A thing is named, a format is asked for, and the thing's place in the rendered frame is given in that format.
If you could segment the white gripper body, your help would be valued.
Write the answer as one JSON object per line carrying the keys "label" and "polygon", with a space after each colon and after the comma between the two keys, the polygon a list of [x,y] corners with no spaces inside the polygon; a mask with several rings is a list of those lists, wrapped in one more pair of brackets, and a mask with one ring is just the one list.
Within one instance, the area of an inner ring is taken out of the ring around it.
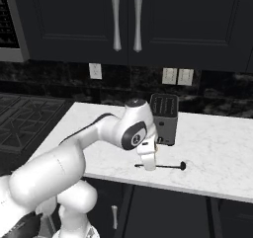
{"label": "white gripper body", "polygon": [[154,171],[156,169],[156,156],[154,152],[140,153],[139,157],[146,171]]}

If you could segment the black ladle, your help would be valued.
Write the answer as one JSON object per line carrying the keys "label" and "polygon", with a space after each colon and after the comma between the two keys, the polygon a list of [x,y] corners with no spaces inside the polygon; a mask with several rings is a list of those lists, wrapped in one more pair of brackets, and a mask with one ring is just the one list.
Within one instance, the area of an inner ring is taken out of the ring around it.
{"label": "black ladle", "polygon": [[[143,165],[142,164],[134,164],[134,167],[139,168],[139,167],[143,167]],[[156,168],[168,168],[168,169],[180,169],[180,170],[184,171],[184,170],[186,170],[187,165],[184,161],[182,161],[179,166],[155,165],[155,167]]]}

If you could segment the grey toaster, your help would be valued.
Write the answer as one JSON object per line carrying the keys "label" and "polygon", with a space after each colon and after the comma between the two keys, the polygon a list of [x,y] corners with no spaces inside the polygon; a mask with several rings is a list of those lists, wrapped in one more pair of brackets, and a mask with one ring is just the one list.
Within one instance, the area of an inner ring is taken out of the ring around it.
{"label": "grey toaster", "polygon": [[158,132],[158,144],[175,144],[179,99],[176,95],[152,94],[149,102]]}

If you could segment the dark base cupboard door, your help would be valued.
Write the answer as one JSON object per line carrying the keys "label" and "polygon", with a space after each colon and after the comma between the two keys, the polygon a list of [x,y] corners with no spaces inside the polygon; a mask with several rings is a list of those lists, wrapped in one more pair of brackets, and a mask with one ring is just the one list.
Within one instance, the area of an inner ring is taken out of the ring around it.
{"label": "dark base cupboard door", "polygon": [[[128,211],[133,193],[133,185],[93,178],[84,178],[98,193],[95,207],[88,213],[91,224],[100,238],[125,238]],[[111,206],[118,207],[118,228],[113,228]]]}

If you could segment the dark base cupboard front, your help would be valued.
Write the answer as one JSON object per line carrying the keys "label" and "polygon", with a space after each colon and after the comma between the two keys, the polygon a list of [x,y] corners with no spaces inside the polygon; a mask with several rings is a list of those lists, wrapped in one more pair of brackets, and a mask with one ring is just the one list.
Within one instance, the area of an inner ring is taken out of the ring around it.
{"label": "dark base cupboard front", "polygon": [[253,238],[253,203],[220,199],[218,212],[223,238]]}

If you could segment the black hob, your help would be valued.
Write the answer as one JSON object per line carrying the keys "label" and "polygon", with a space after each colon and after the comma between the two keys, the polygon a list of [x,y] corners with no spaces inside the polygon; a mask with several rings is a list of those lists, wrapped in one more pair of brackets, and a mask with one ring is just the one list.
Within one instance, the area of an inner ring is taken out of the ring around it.
{"label": "black hob", "polygon": [[0,176],[24,165],[72,104],[65,99],[0,93]]}

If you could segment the grey extractor hood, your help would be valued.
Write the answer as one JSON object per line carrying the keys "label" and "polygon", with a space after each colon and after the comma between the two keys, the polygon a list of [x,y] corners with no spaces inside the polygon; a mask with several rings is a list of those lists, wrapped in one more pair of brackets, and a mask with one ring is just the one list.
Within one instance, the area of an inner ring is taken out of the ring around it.
{"label": "grey extractor hood", "polygon": [[15,0],[0,0],[0,61],[24,62],[30,58]]}

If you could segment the white wall switch plate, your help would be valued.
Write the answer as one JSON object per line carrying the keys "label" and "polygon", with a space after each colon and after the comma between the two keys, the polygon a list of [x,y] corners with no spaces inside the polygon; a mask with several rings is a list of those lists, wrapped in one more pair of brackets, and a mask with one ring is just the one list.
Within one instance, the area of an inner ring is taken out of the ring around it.
{"label": "white wall switch plate", "polygon": [[162,83],[167,85],[175,85],[177,79],[176,68],[164,68],[162,72]]}
{"label": "white wall switch plate", "polygon": [[194,70],[182,69],[178,71],[178,84],[180,86],[191,86],[193,83]]}

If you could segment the white wall socket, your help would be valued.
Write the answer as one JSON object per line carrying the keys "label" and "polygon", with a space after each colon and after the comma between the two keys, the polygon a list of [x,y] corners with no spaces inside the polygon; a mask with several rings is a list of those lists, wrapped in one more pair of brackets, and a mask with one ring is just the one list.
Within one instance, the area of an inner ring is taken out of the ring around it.
{"label": "white wall socket", "polygon": [[91,79],[102,80],[102,66],[100,63],[90,63],[89,72]]}

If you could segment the dark wall cupboard door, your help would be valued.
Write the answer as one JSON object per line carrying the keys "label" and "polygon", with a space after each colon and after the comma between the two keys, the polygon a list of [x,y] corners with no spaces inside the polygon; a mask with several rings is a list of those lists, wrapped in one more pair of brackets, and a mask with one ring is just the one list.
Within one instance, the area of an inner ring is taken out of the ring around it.
{"label": "dark wall cupboard door", "polygon": [[127,64],[127,0],[120,0],[122,49],[114,50],[112,0],[16,0],[32,60]]}
{"label": "dark wall cupboard door", "polygon": [[253,0],[142,0],[141,52],[133,50],[134,0],[128,5],[128,63],[244,72],[253,50]]}

